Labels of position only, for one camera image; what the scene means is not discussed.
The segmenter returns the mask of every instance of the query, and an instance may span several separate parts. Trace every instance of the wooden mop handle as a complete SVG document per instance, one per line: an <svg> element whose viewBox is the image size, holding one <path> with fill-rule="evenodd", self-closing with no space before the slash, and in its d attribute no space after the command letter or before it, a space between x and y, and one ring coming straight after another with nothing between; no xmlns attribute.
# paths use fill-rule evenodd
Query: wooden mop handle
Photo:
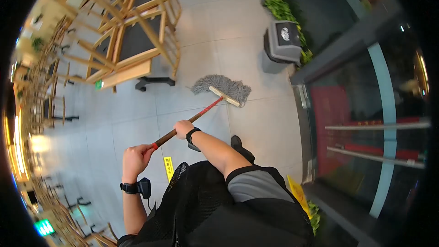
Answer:
<svg viewBox="0 0 439 247"><path fill-rule="evenodd" d="M200 116L202 116L203 114L205 114L207 111L209 111L212 107L214 107L215 105L217 105L220 101L222 101L224 99L223 96L221 96L220 98L218 98L217 101L215 101L214 103L210 104L209 106L207 106L203 111L197 113L196 115L194 115L193 117L191 117L189 119L190 122L194 122L195 120L197 120L198 118L200 118ZM173 129L172 131L170 131L169 133L167 133L166 135L162 136L159 140L157 140L156 142L154 142L152 144L152 147L154 148L154 150L157 150L161 145L163 145L166 141L170 140L174 135L176 135L177 132L175 131L175 129Z"/></svg>

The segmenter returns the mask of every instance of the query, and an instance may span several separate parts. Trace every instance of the black wrist strap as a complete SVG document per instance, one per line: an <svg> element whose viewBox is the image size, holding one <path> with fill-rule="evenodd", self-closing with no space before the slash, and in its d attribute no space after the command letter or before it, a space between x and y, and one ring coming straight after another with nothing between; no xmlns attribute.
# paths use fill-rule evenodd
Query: black wrist strap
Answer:
<svg viewBox="0 0 439 247"><path fill-rule="evenodd" d="M121 183L120 189L130 195L140 193L142 194L143 199L149 199L151 196L151 181L147 178L142 178L140 181L133 184Z"/></svg>
<svg viewBox="0 0 439 247"><path fill-rule="evenodd" d="M194 127L192 130L189 131L189 133L186 134L186 140L187 140L187 146L194 150L197 151L199 153L201 153L200 149L198 149L197 146L195 146L194 144L192 144L192 134L197 132L197 131L201 131L199 128Z"/></svg>

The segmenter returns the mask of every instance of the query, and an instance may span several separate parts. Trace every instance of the trash can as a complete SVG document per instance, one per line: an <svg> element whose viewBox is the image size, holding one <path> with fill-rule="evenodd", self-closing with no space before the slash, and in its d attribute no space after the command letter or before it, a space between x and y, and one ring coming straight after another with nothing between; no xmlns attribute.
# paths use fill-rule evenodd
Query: trash can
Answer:
<svg viewBox="0 0 439 247"><path fill-rule="evenodd" d="M264 35L262 70L279 74L291 63L300 62L302 48L296 24L288 20L273 21Z"/></svg>

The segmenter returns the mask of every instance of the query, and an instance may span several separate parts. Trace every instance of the black shoe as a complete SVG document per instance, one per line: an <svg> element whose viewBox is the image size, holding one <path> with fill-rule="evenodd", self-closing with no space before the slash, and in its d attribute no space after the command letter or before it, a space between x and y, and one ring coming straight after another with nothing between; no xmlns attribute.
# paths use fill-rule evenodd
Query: black shoe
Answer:
<svg viewBox="0 0 439 247"><path fill-rule="evenodd" d="M242 141L239 138L239 136L237 135L232 136L232 140L230 140L230 146L232 146L233 149L242 147Z"/></svg>

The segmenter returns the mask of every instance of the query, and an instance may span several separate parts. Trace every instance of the mop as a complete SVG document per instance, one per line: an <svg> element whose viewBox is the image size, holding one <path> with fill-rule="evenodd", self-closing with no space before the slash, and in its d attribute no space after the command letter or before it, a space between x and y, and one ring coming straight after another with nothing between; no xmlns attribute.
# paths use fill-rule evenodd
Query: mop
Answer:
<svg viewBox="0 0 439 247"><path fill-rule="evenodd" d="M233 81L230 78L227 78L223 75L218 74L210 74L203 78L198 79L194 86L190 88L190 90L195 94L199 94L201 92L213 92L219 99L214 103L207 106L204 110L197 113L193 117L189 119L190 122L194 122L198 118L200 118L203 114L209 111L212 107L217 105L220 101L227 101L228 103L236 106L243 107L245 101L249 97L252 89L250 86L244 85L242 81ZM154 150L157 150L161 145L163 145L166 141L170 140L177 132L174 130L170 131L159 140L152 144Z"/></svg>

